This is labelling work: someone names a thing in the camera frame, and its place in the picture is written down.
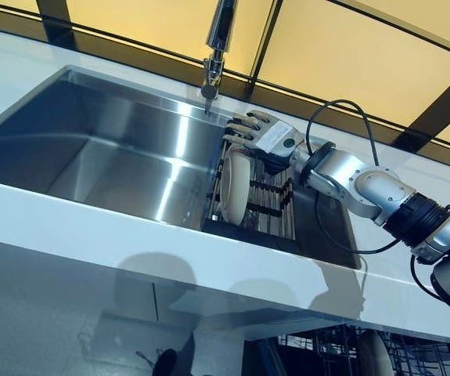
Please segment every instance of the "faucet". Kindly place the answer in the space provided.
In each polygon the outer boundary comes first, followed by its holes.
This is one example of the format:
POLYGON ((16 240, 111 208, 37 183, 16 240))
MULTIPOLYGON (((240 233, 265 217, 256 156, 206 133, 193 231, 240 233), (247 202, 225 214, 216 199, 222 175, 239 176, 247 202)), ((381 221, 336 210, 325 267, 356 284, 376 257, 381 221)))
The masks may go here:
POLYGON ((206 99, 206 114, 211 109, 212 101, 218 98, 225 65, 223 53, 229 50, 236 5, 237 0, 218 0, 207 36, 206 44, 213 49, 213 52, 203 60, 203 84, 200 89, 202 96, 206 99))

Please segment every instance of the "white countertop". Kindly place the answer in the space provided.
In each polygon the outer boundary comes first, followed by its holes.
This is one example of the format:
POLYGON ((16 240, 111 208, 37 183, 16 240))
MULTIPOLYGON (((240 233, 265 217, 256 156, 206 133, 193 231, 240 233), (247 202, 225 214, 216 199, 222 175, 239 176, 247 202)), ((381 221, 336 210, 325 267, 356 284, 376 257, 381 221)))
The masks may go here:
MULTIPOLYGON (((198 88, 0 33, 0 113, 67 64, 198 99, 198 88)), ((214 106, 238 113, 261 109, 223 96, 214 106)), ((300 130, 306 127, 304 121, 270 112, 300 130)), ((313 134, 331 139, 365 161, 371 160, 365 139, 319 125, 314 125, 313 134)), ((377 149, 382 165, 394 169, 409 185, 440 204, 450 204, 450 167, 380 144, 377 149)), ((351 221, 361 249, 391 240, 369 220, 352 216, 351 221)), ((450 308, 414 284, 409 275, 410 253, 403 245, 365 257, 369 271, 362 291, 358 284, 362 284, 364 273, 359 270, 2 185, 0 242, 344 316, 373 326, 450 338, 450 308), (153 262, 149 257, 143 263, 126 262, 135 255, 156 254, 181 259, 193 272, 183 273, 170 263, 161 265, 157 258, 153 262)), ((429 268, 419 267, 418 274, 429 284, 429 268)))

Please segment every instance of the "dishwasher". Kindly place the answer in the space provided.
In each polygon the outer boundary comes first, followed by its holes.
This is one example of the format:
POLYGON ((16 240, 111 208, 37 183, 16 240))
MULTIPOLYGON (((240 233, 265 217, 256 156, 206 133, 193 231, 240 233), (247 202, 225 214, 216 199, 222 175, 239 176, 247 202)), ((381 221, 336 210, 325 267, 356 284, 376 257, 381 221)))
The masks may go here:
POLYGON ((345 324, 249 342, 242 375, 450 376, 450 343, 345 324), (386 358, 387 369, 364 367, 360 343, 368 334, 383 346, 379 361, 386 358), (251 367, 247 357, 254 351, 257 360, 251 367))

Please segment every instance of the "plate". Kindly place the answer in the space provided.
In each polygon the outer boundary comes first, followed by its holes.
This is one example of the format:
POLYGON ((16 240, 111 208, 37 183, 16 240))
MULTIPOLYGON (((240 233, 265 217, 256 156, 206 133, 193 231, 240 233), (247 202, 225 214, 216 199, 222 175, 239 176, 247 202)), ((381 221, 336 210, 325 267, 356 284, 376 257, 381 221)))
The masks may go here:
POLYGON ((247 207, 250 187, 250 158, 246 151, 231 146, 223 160, 219 197, 226 222, 239 225, 247 207))
POLYGON ((390 355, 375 331, 365 331, 357 341, 357 360, 362 376, 394 376, 390 355))

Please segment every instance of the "stainless steel sink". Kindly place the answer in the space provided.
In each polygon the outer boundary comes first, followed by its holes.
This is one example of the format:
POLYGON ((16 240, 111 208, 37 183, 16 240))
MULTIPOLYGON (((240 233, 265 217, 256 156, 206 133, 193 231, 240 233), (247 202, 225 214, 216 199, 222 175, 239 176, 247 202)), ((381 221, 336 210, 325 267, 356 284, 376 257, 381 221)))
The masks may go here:
POLYGON ((200 230, 226 119, 65 68, 0 117, 0 183, 200 230))

